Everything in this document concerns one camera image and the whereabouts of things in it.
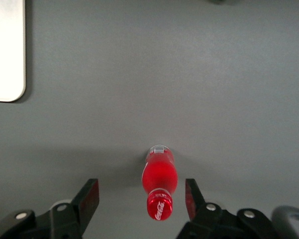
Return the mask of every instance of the red bottle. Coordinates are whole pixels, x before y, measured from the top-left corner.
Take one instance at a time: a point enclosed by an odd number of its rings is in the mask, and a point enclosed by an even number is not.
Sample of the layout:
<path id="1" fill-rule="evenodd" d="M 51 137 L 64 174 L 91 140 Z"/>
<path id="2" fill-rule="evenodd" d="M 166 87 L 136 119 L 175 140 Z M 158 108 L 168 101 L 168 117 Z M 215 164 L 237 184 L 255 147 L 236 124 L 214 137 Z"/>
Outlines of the red bottle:
<path id="1" fill-rule="evenodd" d="M 163 145 L 152 147 L 146 157 L 142 175 L 143 187 L 148 194 L 147 211 L 151 218 L 162 221 L 171 215 L 171 195 L 176 190 L 177 182 L 177 171 L 170 149 Z"/>

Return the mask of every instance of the screw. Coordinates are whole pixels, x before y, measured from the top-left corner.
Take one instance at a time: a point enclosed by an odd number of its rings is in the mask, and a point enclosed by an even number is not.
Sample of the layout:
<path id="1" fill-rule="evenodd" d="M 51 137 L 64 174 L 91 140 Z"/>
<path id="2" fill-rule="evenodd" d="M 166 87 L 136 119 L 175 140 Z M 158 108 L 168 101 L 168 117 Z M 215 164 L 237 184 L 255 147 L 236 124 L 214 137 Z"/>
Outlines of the screw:
<path id="1" fill-rule="evenodd" d="M 56 210 L 57 210 L 58 212 L 61 212 L 61 211 L 64 211 L 66 208 L 67 208 L 67 206 L 66 206 L 65 204 L 61 204 L 60 206 L 58 206 L 58 207 L 56 208 Z"/>
<path id="2" fill-rule="evenodd" d="M 18 215 L 15 216 L 16 219 L 20 220 L 22 218 L 25 218 L 27 213 L 19 213 Z"/>
<path id="3" fill-rule="evenodd" d="M 244 211 L 244 215 L 247 217 L 247 218 L 254 218 L 255 215 L 252 211 Z"/>
<path id="4" fill-rule="evenodd" d="M 217 208 L 214 204 L 209 203 L 207 204 L 207 209 L 210 211 L 215 211 Z"/>

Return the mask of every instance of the bottle cap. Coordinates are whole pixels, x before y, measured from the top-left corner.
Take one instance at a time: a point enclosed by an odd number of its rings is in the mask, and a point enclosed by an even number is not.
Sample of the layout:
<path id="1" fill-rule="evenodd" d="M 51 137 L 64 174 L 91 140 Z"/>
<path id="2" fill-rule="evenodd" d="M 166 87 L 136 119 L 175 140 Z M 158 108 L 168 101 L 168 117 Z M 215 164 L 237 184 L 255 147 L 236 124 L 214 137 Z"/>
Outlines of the bottle cap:
<path id="1" fill-rule="evenodd" d="M 151 218 L 163 221 L 173 211 L 173 199 L 169 192 L 164 189 L 155 189 L 148 194 L 147 211 Z"/>

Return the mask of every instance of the white panel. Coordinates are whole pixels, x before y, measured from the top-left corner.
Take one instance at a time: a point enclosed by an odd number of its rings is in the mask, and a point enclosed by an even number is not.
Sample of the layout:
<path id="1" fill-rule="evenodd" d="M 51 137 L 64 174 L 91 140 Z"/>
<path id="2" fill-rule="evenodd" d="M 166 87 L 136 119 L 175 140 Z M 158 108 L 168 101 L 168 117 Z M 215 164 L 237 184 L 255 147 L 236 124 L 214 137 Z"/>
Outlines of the white panel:
<path id="1" fill-rule="evenodd" d="M 25 90 L 24 0 L 0 0 L 0 101 L 11 102 Z"/>

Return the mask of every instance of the black cable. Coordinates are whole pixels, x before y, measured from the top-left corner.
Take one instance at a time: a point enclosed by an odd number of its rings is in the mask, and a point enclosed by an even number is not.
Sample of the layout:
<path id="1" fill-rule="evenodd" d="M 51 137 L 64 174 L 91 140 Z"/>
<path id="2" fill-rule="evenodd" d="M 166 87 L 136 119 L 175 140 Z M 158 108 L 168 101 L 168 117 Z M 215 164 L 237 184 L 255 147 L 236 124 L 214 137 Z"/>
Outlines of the black cable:
<path id="1" fill-rule="evenodd" d="M 299 220 L 299 209 L 291 206 L 280 206 L 272 213 L 272 224 L 283 239 L 299 239 L 290 219 Z"/>

